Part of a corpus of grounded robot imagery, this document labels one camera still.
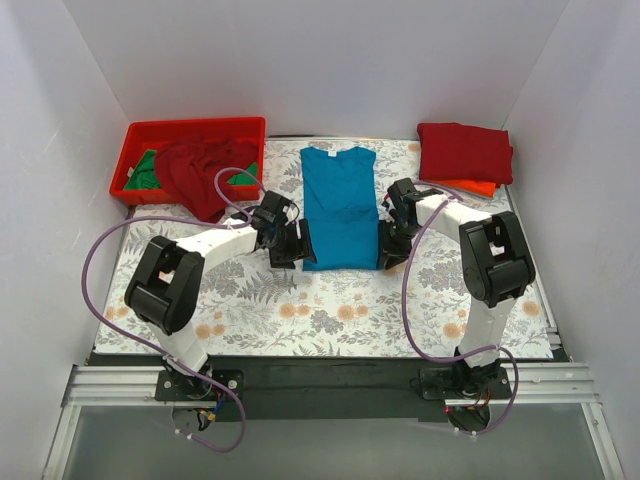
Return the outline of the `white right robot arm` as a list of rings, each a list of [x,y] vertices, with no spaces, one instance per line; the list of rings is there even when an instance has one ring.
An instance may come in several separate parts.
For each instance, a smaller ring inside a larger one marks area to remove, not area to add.
[[[462,197],[427,185],[422,191],[409,178],[394,182],[384,200],[390,219],[379,222],[378,265],[404,266],[401,318],[407,340],[421,358],[459,365],[470,375],[490,373],[500,357],[513,354],[502,345],[508,317],[536,279],[534,262],[517,215],[487,213],[462,203]],[[462,277],[471,296],[466,331],[451,357],[422,351],[410,329],[408,287],[411,267],[428,229],[455,241],[460,248]]]

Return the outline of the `teal blue t-shirt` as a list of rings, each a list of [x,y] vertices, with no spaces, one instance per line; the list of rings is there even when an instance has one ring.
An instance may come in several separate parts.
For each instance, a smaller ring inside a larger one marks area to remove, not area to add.
[[[376,270],[379,212],[375,192],[376,153],[362,147],[330,154],[300,151],[303,214],[316,260],[305,271]]]

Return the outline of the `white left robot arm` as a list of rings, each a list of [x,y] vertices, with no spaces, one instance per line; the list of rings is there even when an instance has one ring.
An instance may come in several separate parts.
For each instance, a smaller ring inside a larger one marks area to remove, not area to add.
[[[209,270],[257,250],[273,268],[316,261],[309,222],[291,219],[295,203],[268,191],[261,203],[179,240],[156,236],[145,248],[125,293],[125,304],[145,322],[168,364],[183,375],[200,373],[208,360],[191,324],[202,278]]]

